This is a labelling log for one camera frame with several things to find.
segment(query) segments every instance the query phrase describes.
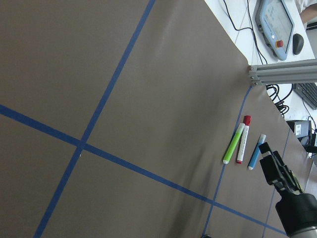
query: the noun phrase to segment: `black keyboard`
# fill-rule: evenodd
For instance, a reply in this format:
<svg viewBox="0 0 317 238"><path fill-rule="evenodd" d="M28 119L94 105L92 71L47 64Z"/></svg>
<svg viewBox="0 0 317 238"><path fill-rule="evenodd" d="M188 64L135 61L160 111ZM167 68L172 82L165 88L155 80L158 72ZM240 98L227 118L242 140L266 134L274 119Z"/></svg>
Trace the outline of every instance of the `black keyboard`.
<svg viewBox="0 0 317 238"><path fill-rule="evenodd" d="M293 91L303 98L312 109L317 109L317 86L315 83L294 83Z"/></svg>

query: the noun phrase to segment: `blue line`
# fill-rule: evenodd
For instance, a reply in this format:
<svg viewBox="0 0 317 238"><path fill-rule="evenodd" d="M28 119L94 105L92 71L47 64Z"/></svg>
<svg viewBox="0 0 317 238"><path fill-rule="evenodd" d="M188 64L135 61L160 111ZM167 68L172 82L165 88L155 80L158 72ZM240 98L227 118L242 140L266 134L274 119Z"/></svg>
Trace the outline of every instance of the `blue line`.
<svg viewBox="0 0 317 238"><path fill-rule="evenodd" d="M239 217L243 217L243 218L245 218L245 219L247 219L247 220L249 220L249 221L251 221L251 222L257 223L257 224L259 224L259 225L261 225L261 226L264 226L264 227L266 227L266 228L269 228L269 229L271 229L271 230L273 230L273 231L276 231L276 232L279 232L279 233L281 233L281 234L283 234L283 235L286 235L285 232L283 232L283 231L281 231L281 230L279 230L279 229L277 229L277 228L274 228L274 227L272 227L272 226L269 226L269 225L265 224L264 222L261 222L261 221L259 221L259 220L257 220L257 219L254 219L254 218L252 218L252 217L249 217L249 216L247 216L247 215L245 215L245 214L243 214L243 213L241 213L241 212L238 212L238 211L236 211L236 210L234 210L234 209L232 209L232 208L229 208L229 207L227 207L227 206L225 206L225 205L222 205L222 204L220 204L220 203L218 203L218 202L213 202L213 204L214 204L214 206L216 206L216 207L218 207L218 208L221 208L221 209L223 209L223 210L225 210L225 211L227 211L227 212L233 213L233 214L235 214L235 215L237 215L237 216L239 216Z"/></svg>
<svg viewBox="0 0 317 238"><path fill-rule="evenodd" d="M206 197L204 197L204 196L202 196L202 195L200 195L200 194L198 194L196 192L193 192L193 191L191 191L191 190L189 190L189 189L187 189L187 188L185 188L185 187L183 187L181 185L178 185L178 184L176 184L176 183L174 183L172 181L169 181L169 180L167 180L167 179L165 179L165 178L163 178L163 177L161 177L159 175L156 175L156 174L154 174L154 173L152 173L150 171L147 171L147 170L145 170L145 169L143 169L143 168L141 168L139 166L136 166L136 165L134 165L134 164L132 164L132 163L126 161L126 160L123 160L123 159L121 159L119 157L116 157L116 156L114 156L112 154L109 154L109 153L107 153L107 152L105 152L105 151L103 151L101 149L98 149L98 148L92 146L92 145L86 144L84 150L86 150L86 151L88 151L88 152L90 152L92 154L98 155L98 156L100 156L100 157L102 157L102 158L104 158L106 160L111 161L111 162L114 162L114 163L116 163L118 165L121 165L121 166L123 166L123 167L125 167L127 169L135 171L135 172L137 172L139 174L142 174L142 175L144 175L144 176L146 176L146 177L148 177L150 179L153 179L153 180L155 180L157 182L160 182L162 184L165 184L167 186L175 188L175 189L177 189L177 190L179 190L179 191L181 191L181 192L183 192L183 193L185 193L187 195L190 195L190 196L192 196L194 198L197 198L197 199L199 199L201 201L204 201L204 202L207 202L207 203L212 203L212 200L209 199L209 198L206 198Z"/></svg>
<svg viewBox="0 0 317 238"><path fill-rule="evenodd" d="M61 196L66 184L67 184L67 181L68 181L73 169L75 168L75 165L76 165L76 163L81 155L81 152L83 151L83 148L84 148L86 142L88 141L88 138L89 138L91 132L93 131L95 124L96 124L103 108L105 107L105 105L107 103L107 100L108 100L108 98L109 98L121 72L122 72L122 69L123 69L125 63L127 62L128 58L129 58L129 55L133 49L133 46L134 46L135 42L137 41L137 39L141 33L141 30L142 30L142 28L143 28L143 26L144 26L144 24L149 16L150 12L151 12L151 9L152 9L154 3L155 3L155 0L150 0L148 5L146 6L146 9L145 9L145 11L144 11L135 31L133 33L130 41L129 41L129 44L126 47L126 49L121 57L121 60L118 64L117 68L115 69L115 71L112 75L112 78L111 78L101 100L99 101L93 116L91 117L91 119L87 125L87 128L86 128L86 130L85 130L85 132L80 140L80 143L78 144L78 146L77 146L77 148L76 148L76 150L75 150L75 152L74 152L74 154L73 154L58 186L57 186L57 189L56 189L56 191L55 191L55 193L54 193L54 195L53 195L53 197L52 197L52 199L51 199L51 201L50 201L50 203L45 211L44 216L42 217L42 219L40 221L39 226L37 227L37 230L35 231L34 238L40 238L42 236L44 229L46 228L47 223L48 223L50 217L52 216L52 213L53 213L53 211L54 211L54 209L55 209L55 207L60 199L60 196Z"/></svg>
<svg viewBox="0 0 317 238"><path fill-rule="evenodd" d="M244 104L245 104L245 102L246 102L246 99L247 99L247 97L248 97L249 92L251 91L251 89L252 89L252 87L250 87L250 88L247 90L246 95L245 95L244 98L243 98L243 101L242 101L242 104L241 104L241 107L240 107L240 111L239 111L239 114L238 114L238 118L237 118L236 124L235 124L235 126L234 126L234 130L233 130L233 133L232 133L232 137L231 137L230 142L232 141L232 139L233 139L233 137L234 137L234 132L235 132L235 131L237 130L237 128L238 128L238 125L239 125L239 122L240 122L240 117L241 117L241 114L242 114L242 110L243 110ZM218 184L217 184L216 190L215 190L215 192L214 192L213 202L216 201L216 198L217 198L217 195L218 195L218 191L219 191L219 188L220 188L220 184L221 184L221 179L222 179L222 176L223 176L223 173L224 173L224 169L225 169L225 165L222 166L222 170L221 170L221 173L220 173L220 176L219 176ZM208 224L209 224L209 222L210 222L212 210L213 210L213 203L212 203L211 206L210 206L210 209L209 209L209 212L208 212L208 216L207 216L207 220L206 220L205 227L204 227L204 230L203 230L203 234L202 234L202 235L205 235L205 234L206 234L206 230L207 230Z"/></svg>
<svg viewBox="0 0 317 238"><path fill-rule="evenodd" d="M69 144L72 144L72 145L75 145L77 146L79 144L79 140L70 136L70 135L67 135L59 130L56 130L50 126L47 126L43 123L40 123L32 118L29 118L21 113L18 113L10 108L7 108L3 105L0 105L0 114L8 117L8 118L11 118L15 121L18 121L22 124L25 124L29 127L32 127L36 130L39 130L45 134L48 134L52 137L55 137L57 139L60 139L62 141L65 141Z"/></svg>
<svg viewBox="0 0 317 238"><path fill-rule="evenodd" d="M284 158L285 149L286 149L286 145L287 145L287 142L288 142L288 136L289 136L289 132L290 132L290 131L291 131L291 128L288 129L288 133L287 133L287 137L286 137L286 141L285 141L285 146L284 146L284 150L283 150L283 154L282 154L282 159ZM275 194L275 188L274 188L274 190L273 190L271 202L270 202L270 204L269 204L269 208L268 208L268 212L267 212L267 217L266 217L266 221L265 221L265 224L266 224L266 225L267 225L267 222L268 222L269 214L270 214L270 212L271 212L271 207L272 207L272 203L273 203L274 194ZM266 230L266 227L264 227L264 229L263 229L262 238L263 238L264 235L265 235L265 230Z"/></svg>

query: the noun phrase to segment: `blue marker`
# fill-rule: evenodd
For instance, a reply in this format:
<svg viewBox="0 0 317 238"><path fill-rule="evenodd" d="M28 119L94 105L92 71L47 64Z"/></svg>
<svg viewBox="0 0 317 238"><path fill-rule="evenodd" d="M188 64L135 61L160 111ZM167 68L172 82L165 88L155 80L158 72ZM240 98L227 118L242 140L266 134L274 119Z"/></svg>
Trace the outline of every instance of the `blue marker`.
<svg viewBox="0 0 317 238"><path fill-rule="evenodd" d="M264 135L264 134L262 134L260 136L259 141L257 143L257 146L256 146L256 148L255 148L255 150L253 152L252 158L251 158L251 160L250 160L250 162L248 164L248 169L249 170L252 170L255 167L255 165L257 163L257 160L258 160L258 156L260 154L259 145L262 145L264 143L265 138L266 138L266 135Z"/></svg>

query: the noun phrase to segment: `green object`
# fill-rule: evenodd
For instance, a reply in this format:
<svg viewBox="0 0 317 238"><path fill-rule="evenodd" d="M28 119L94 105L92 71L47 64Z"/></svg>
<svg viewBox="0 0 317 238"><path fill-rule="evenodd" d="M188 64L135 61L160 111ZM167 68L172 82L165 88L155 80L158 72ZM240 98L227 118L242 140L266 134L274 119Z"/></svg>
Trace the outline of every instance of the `green object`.
<svg viewBox="0 0 317 238"><path fill-rule="evenodd" d="M236 130L236 133L234 134L234 137L229 145L229 148L226 152L226 154L224 155L223 157L223 163L226 165L229 163L230 159L231 159L231 156L233 154L233 151L235 150L238 142L239 142L239 139L242 135L242 132L243 132L243 129L245 127L245 124L244 123L240 123L239 126L238 126L238 129Z"/></svg>

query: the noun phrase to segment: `red marker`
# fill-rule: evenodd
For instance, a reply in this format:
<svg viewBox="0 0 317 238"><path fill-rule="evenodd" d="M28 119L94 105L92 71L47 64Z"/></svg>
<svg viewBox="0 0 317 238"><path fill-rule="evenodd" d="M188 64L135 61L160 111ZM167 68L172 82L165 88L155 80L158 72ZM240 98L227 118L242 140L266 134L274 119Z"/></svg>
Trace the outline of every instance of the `red marker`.
<svg viewBox="0 0 317 238"><path fill-rule="evenodd" d="M246 125L244 127L242 137L241 137L241 142L240 142L240 148L238 152L238 158L237 158L237 163L242 164L243 161L243 155L244 155L244 150L246 149L247 145L247 138L248 138L248 133L249 133L249 126L251 123L251 116L245 116L243 123Z"/></svg>

